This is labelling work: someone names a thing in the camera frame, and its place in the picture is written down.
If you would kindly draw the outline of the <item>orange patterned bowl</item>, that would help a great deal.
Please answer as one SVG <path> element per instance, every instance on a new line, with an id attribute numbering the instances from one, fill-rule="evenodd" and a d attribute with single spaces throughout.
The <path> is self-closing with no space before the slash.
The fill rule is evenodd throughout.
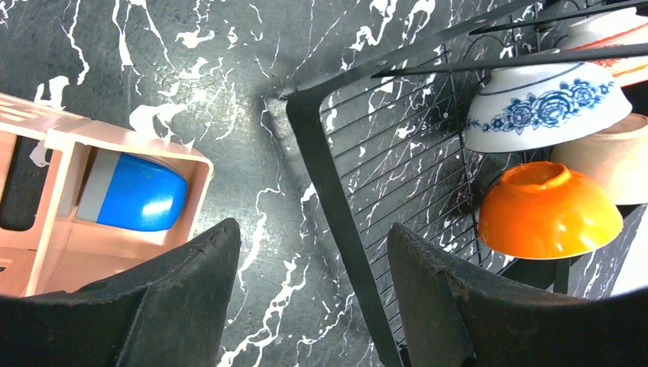
<path id="1" fill-rule="evenodd" d="M 558 42 L 560 50 L 584 50 L 647 42 L 647 17 L 637 8 L 624 8 L 593 15 L 571 24 L 566 37 Z M 647 81 L 647 57 L 596 60 L 622 86 Z"/>

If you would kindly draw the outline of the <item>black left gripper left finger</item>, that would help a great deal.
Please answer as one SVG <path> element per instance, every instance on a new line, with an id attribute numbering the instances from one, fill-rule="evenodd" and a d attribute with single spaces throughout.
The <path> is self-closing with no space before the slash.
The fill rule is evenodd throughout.
<path id="1" fill-rule="evenodd" d="M 214 366 L 241 248 L 227 218 L 71 293 L 1 299 L 3 366 Z"/>

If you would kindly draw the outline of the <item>orange glossy bowl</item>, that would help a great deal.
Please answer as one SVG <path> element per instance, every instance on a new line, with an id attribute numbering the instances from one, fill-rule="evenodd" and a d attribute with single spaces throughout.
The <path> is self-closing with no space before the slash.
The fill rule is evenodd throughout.
<path id="1" fill-rule="evenodd" d="M 555 260 L 593 252 L 621 233 L 623 217 L 590 177 L 564 164 L 519 164 L 494 182 L 478 219 L 480 240 L 515 258 Z"/>

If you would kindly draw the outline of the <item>black wire dish rack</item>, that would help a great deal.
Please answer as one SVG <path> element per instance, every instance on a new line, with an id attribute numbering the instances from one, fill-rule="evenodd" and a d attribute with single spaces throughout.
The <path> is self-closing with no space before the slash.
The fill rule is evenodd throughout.
<path id="1" fill-rule="evenodd" d="M 287 114 L 329 231 L 385 366 L 408 364 L 387 258 L 396 222 L 448 252 L 516 281 L 609 297 L 645 211 L 624 206 L 622 233 L 571 261 L 517 260 L 477 236 L 478 208 L 509 167 L 548 148 L 469 151 L 462 124 L 482 70 L 378 79 L 379 70 L 518 57 L 555 47 L 570 14 L 596 1 L 371 1 L 341 73 L 290 95 Z"/>

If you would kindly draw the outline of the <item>blue floral bowl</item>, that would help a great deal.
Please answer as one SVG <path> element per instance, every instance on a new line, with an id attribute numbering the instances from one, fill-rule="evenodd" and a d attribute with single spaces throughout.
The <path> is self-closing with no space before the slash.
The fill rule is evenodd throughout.
<path id="1" fill-rule="evenodd" d="M 631 111 L 620 85 L 595 63 L 499 68 L 471 102 L 464 143 L 480 153 L 544 148 L 609 128 Z"/>

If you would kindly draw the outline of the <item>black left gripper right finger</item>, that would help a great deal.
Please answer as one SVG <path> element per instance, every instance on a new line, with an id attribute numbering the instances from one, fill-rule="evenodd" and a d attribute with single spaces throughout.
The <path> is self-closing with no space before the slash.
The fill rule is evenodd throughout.
<path id="1" fill-rule="evenodd" d="M 414 366 L 645 366 L 647 292 L 555 294 L 392 225 L 388 259 Z"/>

